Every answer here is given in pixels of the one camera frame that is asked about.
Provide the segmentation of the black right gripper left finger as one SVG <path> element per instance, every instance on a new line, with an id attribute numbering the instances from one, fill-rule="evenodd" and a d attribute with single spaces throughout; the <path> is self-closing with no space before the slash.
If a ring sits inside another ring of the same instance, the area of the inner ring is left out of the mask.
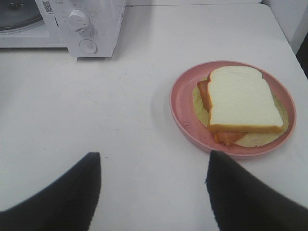
<path id="1" fill-rule="evenodd" d="M 87 231 L 101 192 L 100 153 L 88 153 L 59 179 L 0 213 L 2 231 Z"/>

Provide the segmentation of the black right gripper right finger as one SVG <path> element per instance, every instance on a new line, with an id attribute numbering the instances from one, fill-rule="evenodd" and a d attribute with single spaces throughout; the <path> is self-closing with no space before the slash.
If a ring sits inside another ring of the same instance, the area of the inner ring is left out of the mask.
<path id="1" fill-rule="evenodd" d="M 205 180 L 221 231 L 306 231 L 308 210 L 257 179 L 224 152 L 211 151 Z"/>

